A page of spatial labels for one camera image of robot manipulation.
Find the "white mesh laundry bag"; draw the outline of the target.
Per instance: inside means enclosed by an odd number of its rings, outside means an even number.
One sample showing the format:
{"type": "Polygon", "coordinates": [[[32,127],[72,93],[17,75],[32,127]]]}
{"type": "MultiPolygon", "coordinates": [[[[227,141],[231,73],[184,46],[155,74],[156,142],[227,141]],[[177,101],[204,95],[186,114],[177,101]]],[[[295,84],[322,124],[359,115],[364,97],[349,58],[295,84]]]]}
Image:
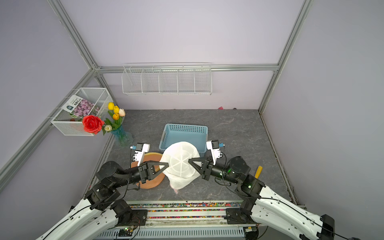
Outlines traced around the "white mesh laundry bag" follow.
{"type": "Polygon", "coordinates": [[[169,179],[170,187],[176,194],[200,176],[189,163],[190,159],[199,158],[197,148],[188,142],[178,142],[169,146],[163,153],[161,163],[168,163],[163,171],[169,179]]]}

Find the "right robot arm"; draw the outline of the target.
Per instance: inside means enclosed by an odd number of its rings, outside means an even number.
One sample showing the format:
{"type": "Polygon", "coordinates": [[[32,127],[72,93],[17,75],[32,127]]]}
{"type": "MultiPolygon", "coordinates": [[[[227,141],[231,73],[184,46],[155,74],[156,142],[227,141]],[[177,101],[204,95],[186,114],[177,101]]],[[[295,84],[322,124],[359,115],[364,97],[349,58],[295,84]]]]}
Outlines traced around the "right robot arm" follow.
{"type": "Polygon", "coordinates": [[[227,210],[227,221],[266,225],[295,240],[333,240],[338,236],[335,220],[329,215],[316,215],[284,199],[261,180],[250,174],[251,168],[240,156],[224,165],[212,157],[192,158],[189,164],[202,176],[231,183],[232,193],[243,199],[238,209],[227,210]]]}

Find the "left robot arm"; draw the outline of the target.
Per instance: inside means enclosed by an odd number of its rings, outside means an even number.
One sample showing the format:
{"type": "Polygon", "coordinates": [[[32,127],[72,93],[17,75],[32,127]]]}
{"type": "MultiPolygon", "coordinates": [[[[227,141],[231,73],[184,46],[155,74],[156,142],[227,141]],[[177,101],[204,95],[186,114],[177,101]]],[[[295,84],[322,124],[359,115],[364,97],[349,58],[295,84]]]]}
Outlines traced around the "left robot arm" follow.
{"type": "Polygon", "coordinates": [[[132,210],[118,189],[153,180],[168,166],[168,163],[148,161],[141,166],[123,169],[116,162],[106,162],[96,174],[99,182],[66,216],[39,238],[92,240],[102,232],[115,227],[144,225],[147,213],[143,210],[132,210]]]}

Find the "light blue plastic basket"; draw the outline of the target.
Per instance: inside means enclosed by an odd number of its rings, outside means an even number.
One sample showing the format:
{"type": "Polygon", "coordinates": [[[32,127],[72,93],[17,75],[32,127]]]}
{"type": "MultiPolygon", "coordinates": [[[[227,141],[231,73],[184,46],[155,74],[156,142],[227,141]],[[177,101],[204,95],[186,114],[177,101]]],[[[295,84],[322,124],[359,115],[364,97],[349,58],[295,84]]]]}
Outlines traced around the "light blue plastic basket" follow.
{"type": "Polygon", "coordinates": [[[163,130],[159,149],[164,151],[172,144],[188,142],[196,147],[201,157],[207,151],[208,127],[184,124],[166,124],[163,130]]]}

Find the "tulip bouquet in vase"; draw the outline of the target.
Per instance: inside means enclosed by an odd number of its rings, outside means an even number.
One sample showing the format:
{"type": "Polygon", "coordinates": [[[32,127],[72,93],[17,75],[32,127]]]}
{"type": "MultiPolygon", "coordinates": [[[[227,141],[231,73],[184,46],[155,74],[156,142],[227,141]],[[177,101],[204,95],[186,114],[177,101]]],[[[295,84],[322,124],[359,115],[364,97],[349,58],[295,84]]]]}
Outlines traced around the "tulip bouquet in vase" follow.
{"type": "Polygon", "coordinates": [[[133,137],[123,128],[123,120],[126,116],[125,110],[120,109],[113,102],[108,103],[108,114],[102,127],[103,135],[111,133],[120,147],[128,147],[133,142],[133,137]]]}

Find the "red artificial rose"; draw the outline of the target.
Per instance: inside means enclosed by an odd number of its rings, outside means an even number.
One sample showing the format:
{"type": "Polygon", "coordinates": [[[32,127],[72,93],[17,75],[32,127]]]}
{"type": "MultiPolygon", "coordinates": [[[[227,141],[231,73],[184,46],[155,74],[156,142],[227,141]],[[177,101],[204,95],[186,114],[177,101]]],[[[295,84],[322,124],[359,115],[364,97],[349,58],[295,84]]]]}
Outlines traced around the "red artificial rose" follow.
{"type": "Polygon", "coordinates": [[[84,131],[94,135],[97,135],[105,125],[103,120],[93,115],[85,116],[82,120],[82,123],[84,126],[84,131]]]}

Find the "purple flower packet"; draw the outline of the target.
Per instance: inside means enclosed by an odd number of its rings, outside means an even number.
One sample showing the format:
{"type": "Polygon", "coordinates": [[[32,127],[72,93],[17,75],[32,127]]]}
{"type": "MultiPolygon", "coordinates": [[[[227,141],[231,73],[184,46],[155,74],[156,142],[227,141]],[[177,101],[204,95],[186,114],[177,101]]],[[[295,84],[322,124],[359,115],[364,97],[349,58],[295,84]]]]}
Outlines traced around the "purple flower packet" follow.
{"type": "Polygon", "coordinates": [[[72,118],[81,119],[89,115],[96,116],[100,111],[99,106],[77,95],[72,95],[61,109],[67,112],[72,118]]]}

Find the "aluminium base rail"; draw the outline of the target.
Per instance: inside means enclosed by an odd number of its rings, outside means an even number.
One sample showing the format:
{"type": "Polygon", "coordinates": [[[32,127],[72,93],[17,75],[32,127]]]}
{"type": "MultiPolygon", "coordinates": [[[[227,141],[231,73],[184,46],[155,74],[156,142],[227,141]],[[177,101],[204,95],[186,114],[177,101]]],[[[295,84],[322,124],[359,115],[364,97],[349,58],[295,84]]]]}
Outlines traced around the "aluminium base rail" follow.
{"type": "Polygon", "coordinates": [[[139,239],[139,238],[187,238],[193,235],[236,236],[249,231],[256,231],[258,223],[236,224],[227,221],[227,210],[238,209],[240,201],[214,202],[144,202],[133,201],[127,204],[134,211],[147,213],[146,223],[139,227],[120,226],[106,230],[94,239],[139,239]]]}

